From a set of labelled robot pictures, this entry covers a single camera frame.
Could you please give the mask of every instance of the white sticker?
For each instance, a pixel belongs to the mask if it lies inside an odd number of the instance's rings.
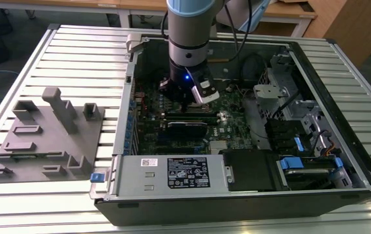
[[[117,7],[115,4],[97,4],[97,5],[104,7]]]
[[[143,158],[140,166],[143,166],[143,167],[157,167],[157,159],[156,158]]]

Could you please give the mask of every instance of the motherboard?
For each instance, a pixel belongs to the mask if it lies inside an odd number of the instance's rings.
[[[224,91],[204,105],[181,110],[151,84],[136,86],[140,155],[217,154],[223,149],[251,149],[249,128],[241,106],[243,93]]]

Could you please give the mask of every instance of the floor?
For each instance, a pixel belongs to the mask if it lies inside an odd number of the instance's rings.
[[[111,16],[108,21],[105,14],[36,11],[35,15],[36,19],[29,20],[23,10],[9,11],[8,17],[13,25],[13,32],[3,39],[12,51],[12,57],[8,62],[0,64],[0,70],[20,72],[51,23],[108,27],[111,21],[112,25],[119,25],[117,17]],[[147,23],[140,23],[136,16],[132,19],[133,26],[141,28],[159,28],[161,21],[161,17],[145,19]],[[371,83],[371,57],[360,71]],[[15,78],[16,76],[11,73],[0,73],[0,99],[7,94]]]

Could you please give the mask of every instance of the wooden desk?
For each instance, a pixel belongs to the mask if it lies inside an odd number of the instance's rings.
[[[0,8],[119,14],[121,27],[129,28],[131,15],[163,16],[167,0],[0,0]],[[292,37],[301,37],[316,17],[297,3],[276,2],[268,6],[261,22],[296,24]]]
[[[120,0],[120,8],[132,10],[167,11],[167,0]],[[311,18],[315,19],[315,12],[305,12],[299,4],[276,2],[265,10],[267,17]]]
[[[167,0],[121,0],[120,8],[128,11],[129,15],[163,16],[167,11]],[[265,10],[261,22],[277,22],[296,24],[292,37],[301,37],[311,20],[317,17],[315,12],[305,12],[297,3],[276,2]],[[123,27],[131,27],[128,19]]]
[[[0,0],[0,8],[117,14],[120,0]]]

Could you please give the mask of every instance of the black cable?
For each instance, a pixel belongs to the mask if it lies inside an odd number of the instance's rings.
[[[252,20],[252,6],[251,6],[251,0],[247,0],[247,3],[248,3],[248,13],[249,13],[247,31],[245,31],[245,34],[244,34],[244,38],[243,38],[243,41],[241,41],[240,48],[239,48],[239,50],[237,50],[235,56],[228,60],[229,62],[231,62],[232,60],[235,60],[235,59],[237,58],[239,54],[241,53],[241,50],[243,50],[243,47],[244,47],[244,44],[245,44],[245,41],[247,41],[247,37],[248,37],[248,31],[249,31],[251,20]]]
[[[300,94],[300,90],[296,91],[296,93],[289,97],[287,102],[277,108],[277,110],[275,111],[275,113],[272,115],[272,118],[275,118],[277,113],[291,104],[291,102],[295,100],[295,98],[297,97],[299,94]]]
[[[324,134],[324,132],[328,132],[328,130],[323,129],[323,130],[320,130],[320,132],[317,133],[317,136],[316,136],[315,141],[313,141],[313,147],[311,148],[309,157],[313,156],[316,144],[317,144],[317,141],[320,140],[320,136],[321,136],[321,134]]]
[[[249,128],[249,131],[251,131],[257,137],[261,137],[261,138],[264,138],[265,140],[268,140],[268,138],[267,138],[265,136],[261,136],[261,135],[259,135],[259,134],[255,132],[255,130],[251,128],[249,125],[248,125],[248,128]]]
[[[257,64],[259,63],[263,63],[264,64],[264,69],[261,69],[261,73],[260,75],[264,73],[264,71],[267,70],[268,68],[268,62],[265,61],[265,59],[263,58],[263,56],[260,54],[257,54],[256,52],[252,52],[249,53],[241,60],[239,60],[239,80],[244,80],[244,68],[245,68],[245,64],[247,64],[247,61],[251,57],[255,57],[255,58],[259,58],[261,61],[259,61],[259,59],[256,59],[256,66],[251,66],[252,69],[256,69],[257,68]]]
[[[231,24],[231,32],[232,32],[232,37],[235,39],[235,49],[236,49],[236,52],[237,52],[239,51],[237,34],[236,34],[235,23],[232,22],[232,18],[231,18],[231,14],[229,14],[229,10],[228,10],[227,4],[224,6],[224,9],[225,9],[228,21],[229,21],[229,24]]]
[[[164,39],[168,39],[168,35],[165,35],[165,21],[167,21],[167,18],[168,18],[168,12],[165,12],[164,18],[163,18],[161,23],[160,23],[160,33],[161,33],[161,36],[163,36]]]

